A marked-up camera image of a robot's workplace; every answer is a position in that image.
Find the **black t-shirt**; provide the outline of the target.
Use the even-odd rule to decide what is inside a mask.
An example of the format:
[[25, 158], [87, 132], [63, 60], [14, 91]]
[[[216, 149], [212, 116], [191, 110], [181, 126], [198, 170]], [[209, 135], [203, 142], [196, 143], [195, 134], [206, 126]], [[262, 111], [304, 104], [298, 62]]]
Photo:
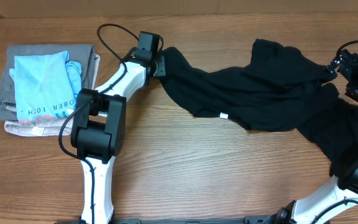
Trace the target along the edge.
[[335, 75], [299, 49], [257, 39], [250, 64], [208, 73], [192, 67], [182, 53], [162, 52], [168, 96], [199, 118], [226, 114], [243, 128], [288, 131], [326, 110], [338, 98]]

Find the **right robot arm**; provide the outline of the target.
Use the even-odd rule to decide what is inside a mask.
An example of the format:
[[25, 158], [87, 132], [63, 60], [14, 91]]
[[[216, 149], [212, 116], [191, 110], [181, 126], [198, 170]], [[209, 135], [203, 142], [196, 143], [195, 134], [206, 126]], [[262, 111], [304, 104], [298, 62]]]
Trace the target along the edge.
[[[346, 96], [358, 102], [358, 55], [340, 46], [327, 65], [330, 73], [339, 72], [347, 81]], [[329, 223], [341, 212], [358, 205], [358, 143], [331, 167], [331, 179], [310, 196], [294, 200], [270, 216], [245, 217], [244, 223]]]

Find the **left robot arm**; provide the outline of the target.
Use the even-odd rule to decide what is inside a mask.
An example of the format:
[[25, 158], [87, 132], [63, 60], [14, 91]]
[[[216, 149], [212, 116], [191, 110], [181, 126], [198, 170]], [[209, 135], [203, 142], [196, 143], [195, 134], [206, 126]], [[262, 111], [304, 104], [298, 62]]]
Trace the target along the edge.
[[162, 47], [160, 35], [142, 31], [137, 47], [130, 49], [107, 82], [79, 92], [71, 145], [84, 175], [80, 223], [110, 223], [113, 219], [112, 170], [124, 142], [127, 102], [152, 76], [164, 71], [157, 58]]

